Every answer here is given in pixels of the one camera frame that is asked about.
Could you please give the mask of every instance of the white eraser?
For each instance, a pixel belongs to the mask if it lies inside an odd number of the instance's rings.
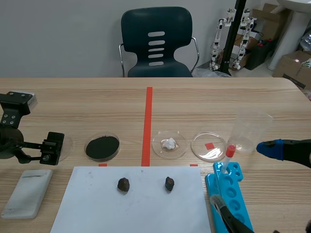
[[[26,170],[21,175],[1,218],[36,217],[52,177],[52,170]]]

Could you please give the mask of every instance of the white pedestal sink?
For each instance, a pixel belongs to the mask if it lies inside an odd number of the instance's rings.
[[[284,54],[294,52],[311,19],[311,0],[277,0],[280,5],[293,10],[293,19],[274,52],[268,69],[275,70]]]

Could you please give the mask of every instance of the black pole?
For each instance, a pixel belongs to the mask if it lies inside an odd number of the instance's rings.
[[[238,30],[240,27],[240,23],[241,23],[242,15],[244,12],[245,4],[246,4],[246,0],[237,0],[235,3],[234,8],[237,11],[235,13],[234,21],[232,22],[231,27],[229,29],[227,41],[225,43],[225,49],[224,49],[224,54],[223,54],[223,58],[222,58],[222,63],[220,64],[220,68],[219,68],[220,72],[223,72],[226,74],[230,74],[229,70],[228,70],[229,69],[229,63],[230,63],[230,57],[231,57],[231,53],[233,50],[235,38],[237,36]]]

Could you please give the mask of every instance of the clear plastic cup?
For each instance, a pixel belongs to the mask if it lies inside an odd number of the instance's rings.
[[[271,127],[273,117],[255,108],[239,109],[229,144],[242,153],[254,151],[263,134]]]

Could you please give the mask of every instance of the white paper sheet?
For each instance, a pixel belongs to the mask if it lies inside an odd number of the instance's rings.
[[[174,179],[172,192],[165,179]],[[130,182],[127,194],[117,189]],[[75,167],[51,233],[210,233],[199,167]]]

